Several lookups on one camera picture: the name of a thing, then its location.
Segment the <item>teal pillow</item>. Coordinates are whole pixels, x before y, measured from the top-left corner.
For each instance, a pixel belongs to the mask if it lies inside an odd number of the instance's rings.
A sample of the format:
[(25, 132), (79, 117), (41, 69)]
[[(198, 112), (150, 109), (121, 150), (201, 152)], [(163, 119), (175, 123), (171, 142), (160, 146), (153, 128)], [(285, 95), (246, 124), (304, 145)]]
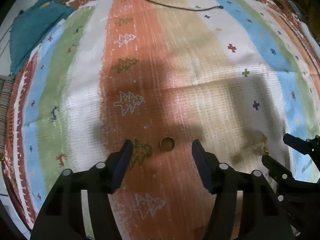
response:
[(10, 73), (17, 75), (32, 50), (47, 33), (62, 19), (67, 19), (75, 7), (62, 0), (38, 0), (33, 6), (18, 15), (10, 33)]

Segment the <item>brown striped cushion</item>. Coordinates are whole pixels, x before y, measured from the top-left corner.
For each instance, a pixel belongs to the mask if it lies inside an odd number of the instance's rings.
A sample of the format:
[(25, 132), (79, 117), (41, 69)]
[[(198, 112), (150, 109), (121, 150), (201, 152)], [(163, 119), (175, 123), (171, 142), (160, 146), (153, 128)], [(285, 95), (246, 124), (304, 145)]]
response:
[(14, 81), (11, 77), (1, 79), (1, 161), (8, 151), (9, 141), (12, 137), (10, 130), (10, 100)]

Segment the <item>small black object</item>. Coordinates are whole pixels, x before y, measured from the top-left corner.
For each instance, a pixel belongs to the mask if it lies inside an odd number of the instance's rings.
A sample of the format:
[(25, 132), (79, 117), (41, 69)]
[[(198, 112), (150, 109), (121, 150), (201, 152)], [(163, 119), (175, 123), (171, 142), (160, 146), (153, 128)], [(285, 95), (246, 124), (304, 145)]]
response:
[(283, 6), (283, 4), (282, 4), (280, 1), (278, 1), (278, 0), (273, 0), (273, 2), (274, 2), (281, 10), (284, 9), (284, 6)]

